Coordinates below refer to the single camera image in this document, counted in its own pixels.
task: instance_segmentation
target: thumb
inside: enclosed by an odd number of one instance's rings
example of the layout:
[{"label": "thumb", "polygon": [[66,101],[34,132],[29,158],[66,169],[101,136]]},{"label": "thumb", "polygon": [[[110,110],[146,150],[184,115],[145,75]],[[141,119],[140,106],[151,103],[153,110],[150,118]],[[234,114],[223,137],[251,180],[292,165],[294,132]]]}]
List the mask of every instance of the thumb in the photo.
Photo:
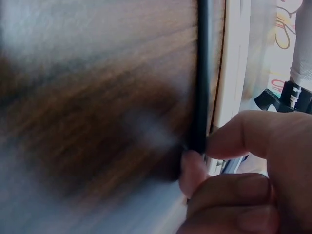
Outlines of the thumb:
[{"label": "thumb", "polygon": [[196,189],[207,179],[207,166],[201,155],[195,151],[183,154],[181,160],[180,189],[191,198]]}]

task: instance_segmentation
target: wood grain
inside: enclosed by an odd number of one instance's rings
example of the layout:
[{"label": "wood grain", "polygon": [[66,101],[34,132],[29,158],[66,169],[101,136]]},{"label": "wood grain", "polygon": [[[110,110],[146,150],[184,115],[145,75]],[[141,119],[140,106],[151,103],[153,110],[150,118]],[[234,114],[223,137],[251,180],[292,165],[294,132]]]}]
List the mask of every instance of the wood grain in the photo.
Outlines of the wood grain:
[{"label": "wood grain", "polygon": [[0,233],[158,230],[181,198],[196,2],[0,3]]}]

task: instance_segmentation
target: cartoon drawing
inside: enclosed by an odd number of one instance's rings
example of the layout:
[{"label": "cartoon drawing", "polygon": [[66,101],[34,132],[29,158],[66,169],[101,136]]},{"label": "cartoon drawing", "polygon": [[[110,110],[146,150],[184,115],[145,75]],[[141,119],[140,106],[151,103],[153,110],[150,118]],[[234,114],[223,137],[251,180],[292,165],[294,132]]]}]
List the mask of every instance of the cartoon drawing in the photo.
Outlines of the cartoon drawing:
[{"label": "cartoon drawing", "polygon": [[295,34],[295,18],[301,0],[280,0],[277,6],[275,41],[279,48],[288,49],[290,34]]}]

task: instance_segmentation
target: fingernail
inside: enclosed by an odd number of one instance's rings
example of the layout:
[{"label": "fingernail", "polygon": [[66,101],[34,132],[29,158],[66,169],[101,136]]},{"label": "fingernail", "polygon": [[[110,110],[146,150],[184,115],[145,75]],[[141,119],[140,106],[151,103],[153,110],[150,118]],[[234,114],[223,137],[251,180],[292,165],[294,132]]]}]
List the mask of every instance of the fingernail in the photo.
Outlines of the fingernail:
[{"label": "fingernail", "polygon": [[271,208],[268,206],[252,208],[237,218],[237,225],[247,232],[263,231],[268,227],[270,215]]},{"label": "fingernail", "polygon": [[240,178],[235,186],[236,193],[243,198],[267,199],[269,180],[261,174],[247,175]]}]

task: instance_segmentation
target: white fabric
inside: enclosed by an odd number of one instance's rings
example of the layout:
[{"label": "white fabric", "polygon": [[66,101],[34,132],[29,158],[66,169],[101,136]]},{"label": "white fabric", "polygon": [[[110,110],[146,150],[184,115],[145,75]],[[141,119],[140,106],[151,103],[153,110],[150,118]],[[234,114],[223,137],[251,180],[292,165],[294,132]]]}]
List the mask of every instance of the white fabric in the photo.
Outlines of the white fabric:
[{"label": "white fabric", "polygon": [[304,0],[297,12],[291,78],[296,84],[312,91],[312,0]]}]

